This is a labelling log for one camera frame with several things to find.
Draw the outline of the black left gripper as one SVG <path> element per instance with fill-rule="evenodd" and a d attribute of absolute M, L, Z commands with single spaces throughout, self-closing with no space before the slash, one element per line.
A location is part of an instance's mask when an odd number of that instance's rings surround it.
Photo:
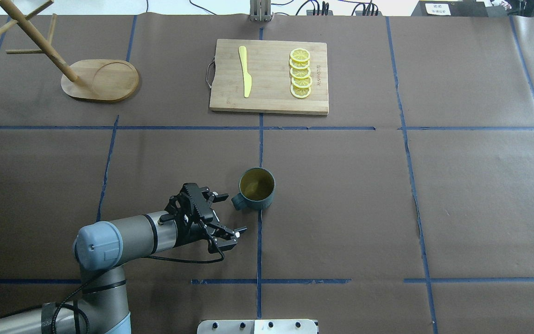
<path fill-rule="evenodd" d="M 212 203 L 226 201 L 228 197 L 228 193 L 219 194 L 196 183 L 184 183 L 180 192 L 170 197 L 165 207 L 166 212 L 159 218 L 161 224 L 173 222 L 176 226 L 176 241 L 173 247 L 207 240 L 210 254 L 233 249 L 240 235 L 245 233 L 248 227 L 232 230 L 222 224 L 212 224 L 217 221 Z"/>

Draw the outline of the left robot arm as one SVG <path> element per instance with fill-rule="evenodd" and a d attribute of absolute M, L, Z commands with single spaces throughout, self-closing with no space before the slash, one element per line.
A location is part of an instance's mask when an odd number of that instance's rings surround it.
<path fill-rule="evenodd" d="M 246 227 L 221 224 L 214 203 L 227 193 L 186 183 L 164 210 L 82 227 L 73 244 L 81 285 L 62 302 L 44 303 L 0 317 L 0 334 L 129 334 L 131 311 L 123 265 L 200 240 L 208 252 L 233 249 Z"/>

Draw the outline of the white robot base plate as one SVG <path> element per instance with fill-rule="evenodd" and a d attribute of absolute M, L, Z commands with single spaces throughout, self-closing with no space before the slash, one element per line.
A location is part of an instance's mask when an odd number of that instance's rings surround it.
<path fill-rule="evenodd" d="M 201 321 L 197 334 L 318 334 L 311 319 L 232 319 Z"/>

